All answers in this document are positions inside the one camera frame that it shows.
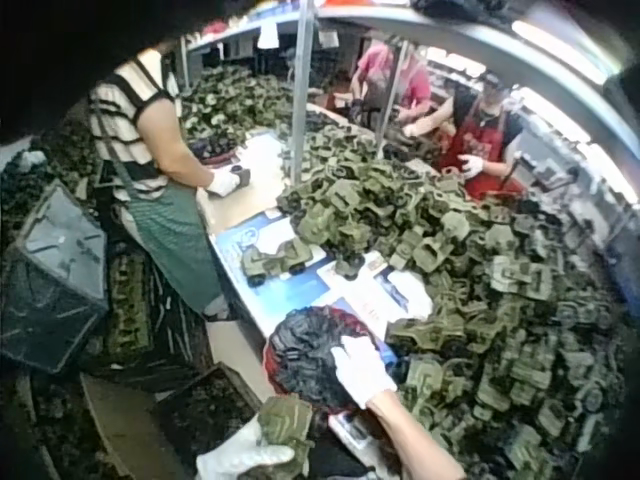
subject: white shelf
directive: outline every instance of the white shelf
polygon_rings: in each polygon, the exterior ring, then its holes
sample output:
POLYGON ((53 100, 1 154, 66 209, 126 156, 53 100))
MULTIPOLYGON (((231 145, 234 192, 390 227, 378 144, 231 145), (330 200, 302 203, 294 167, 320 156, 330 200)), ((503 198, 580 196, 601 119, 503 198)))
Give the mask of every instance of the white shelf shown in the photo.
MULTIPOLYGON (((263 19, 217 36, 203 39, 189 47, 197 50, 213 42, 236 35, 253 34, 266 21, 293 28, 298 12, 263 19)), ((618 167, 636 192, 640 192, 640 139, 614 108, 579 75, 545 52, 515 36, 478 24, 453 24, 429 19, 398 7, 322 7, 320 20, 344 22, 393 33, 421 45, 433 45, 481 62, 505 80, 541 92, 569 117, 576 119, 615 159, 618 167)))

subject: pink shirt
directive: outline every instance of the pink shirt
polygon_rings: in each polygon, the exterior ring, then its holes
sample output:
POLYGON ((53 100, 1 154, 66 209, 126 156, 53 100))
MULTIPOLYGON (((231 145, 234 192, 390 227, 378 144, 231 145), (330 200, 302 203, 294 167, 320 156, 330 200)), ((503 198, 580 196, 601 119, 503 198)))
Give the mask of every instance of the pink shirt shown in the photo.
MULTIPOLYGON (((364 80, 373 72, 391 71, 392 66, 391 49, 384 43, 372 45, 364 53, 358 62, 358 68, 364 75, 364 80)), ((424 65, 420 65, 415 58, 400 72, 400 78, 408 81, 407 90, 402 97, 401 105, 411 108, 429 101, 431 98, 431 85, 429 84, 429 73, 424 65)))

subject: hand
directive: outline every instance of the hand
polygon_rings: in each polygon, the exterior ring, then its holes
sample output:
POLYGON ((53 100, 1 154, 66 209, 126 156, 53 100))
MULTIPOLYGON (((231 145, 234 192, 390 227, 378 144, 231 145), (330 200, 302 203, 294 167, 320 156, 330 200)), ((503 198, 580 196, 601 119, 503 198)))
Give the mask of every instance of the hand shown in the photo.
POLYGON ((349 122, 356 123, 358 117, 362 115, 362 99, 354 98, 349 109, 349 122))
POLYGON ((477 155, 458 155, 458 158, 465 162, 462 166, 462 176, 466 180, 475 177, 484 168, 484 159, 477 155))
POLYGON ((215 450, 198 455, 197 480, 232 480, 260 465, 277 465, 293 459, 294 451, 285 446, 259 446, 262 429, 258 416, 215 450))
POLYGON ((412 138, 418 136, 418 129, 414 123, 409 124, 402 128, 402 133, 405 137, 412 138))
POLYGON ((398 116, 396 116, 396 122, 398 123, 407 123, 413 120, 413 113, 408 108, 403 108, 399 106, 393 107, 397 110, 398 116))
POLYGON ((213 174, 213 182, 207 187, 207 191, 226 197, 233 192, 240 183, 240 177, 235 173, 218 170, 213 174))
POLYGON ((342 337, 342 345, 331 349, 336 377, 360 408, 367 408, 367 403, 379 393, 398 389, 369 337, 342 337))

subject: worker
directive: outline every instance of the worker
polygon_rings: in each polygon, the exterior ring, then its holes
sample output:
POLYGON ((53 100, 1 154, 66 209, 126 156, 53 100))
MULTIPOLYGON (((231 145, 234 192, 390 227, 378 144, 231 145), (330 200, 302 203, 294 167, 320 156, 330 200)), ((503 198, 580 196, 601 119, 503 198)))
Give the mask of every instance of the worker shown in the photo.
POLYGON ((221 319, 227 304, 195 192, 224 197, 239 177, 203 167, 185 144, 178 92, 162 73, 161 52, 169 48, 145 50, 100 82, 90 94, 90 126, 113 174, 123 226, 195 312, 221 319))
MULTIPOLYGON (((503 102, 509 87, 493 72, 485 71, 479 95, 458 89, 436 112, 404 127, 408 137, 424 135, 453 118, 456 133, 436 166, 456 167, 466 179, 469 195, 481 199, 484 193, 501 189, 518 149, 522 124, 503 102)), ((520 192, 522 186, 510 179, 502 188, 520 192)))
MULTIPOLYGON (((413 480, 462 480, 463 468, 422 428, 396 395, 397 386, 369 337, 342 337, 331 349, 336 377, 360 408, 375 415, 413 480)), ((294 452, 281 445, 261 446, 260 424, 254 417, 220 447, 200 455, 200 480, 233 479, 258 465, 288 462, 294 452)))
MULTIPOLYGON (((379 113, 385 108, 392 65, 393 51, 384 43, 376 43, 365 52, 351 79, 353 101, 350 121, 360 120, 366 128, 376 127, 379 113)), ((396 86, 396 121, 404 124, 427 113, 430 98, 431 86, 426 65, 416 55, 415 46, 409 44, 400 65, 400 76, 396 86)))

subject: cap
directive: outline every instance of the cap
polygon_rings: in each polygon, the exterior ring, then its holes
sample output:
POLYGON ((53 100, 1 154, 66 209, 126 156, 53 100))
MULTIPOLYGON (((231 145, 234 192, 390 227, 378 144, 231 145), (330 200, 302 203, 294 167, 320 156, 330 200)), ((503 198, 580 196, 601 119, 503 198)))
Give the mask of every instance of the cap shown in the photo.
POLYGON ((497 73, 491 70, 485 70, 482 75, 480 75, 480 80, 483 83, 486 83, 496 90, 508 90, 510 88, 499 76, 497 73))

